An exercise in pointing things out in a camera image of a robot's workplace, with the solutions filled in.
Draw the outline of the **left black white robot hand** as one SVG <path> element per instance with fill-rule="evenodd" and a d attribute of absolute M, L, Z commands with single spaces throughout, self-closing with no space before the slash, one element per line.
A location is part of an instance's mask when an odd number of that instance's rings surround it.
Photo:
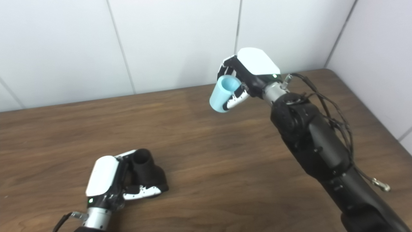
<path fill-rule="evenodd" d="M 148 149 L 97 159 L 86 188 L 87 208 L 112 212 L 125 201 L 154 198 L 169 190 L 164 170 Z"/>

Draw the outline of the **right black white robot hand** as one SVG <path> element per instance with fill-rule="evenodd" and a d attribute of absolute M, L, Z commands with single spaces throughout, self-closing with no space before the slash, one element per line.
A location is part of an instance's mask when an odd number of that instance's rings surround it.
<path fill-rule="evenodd" d="M 210 105 L 217 112 L 227 112 L 249 97 L 272 105 L 287 93 L 282 83 L 278 66 L 263 50 L 242 48 L 221 63 Z"/>

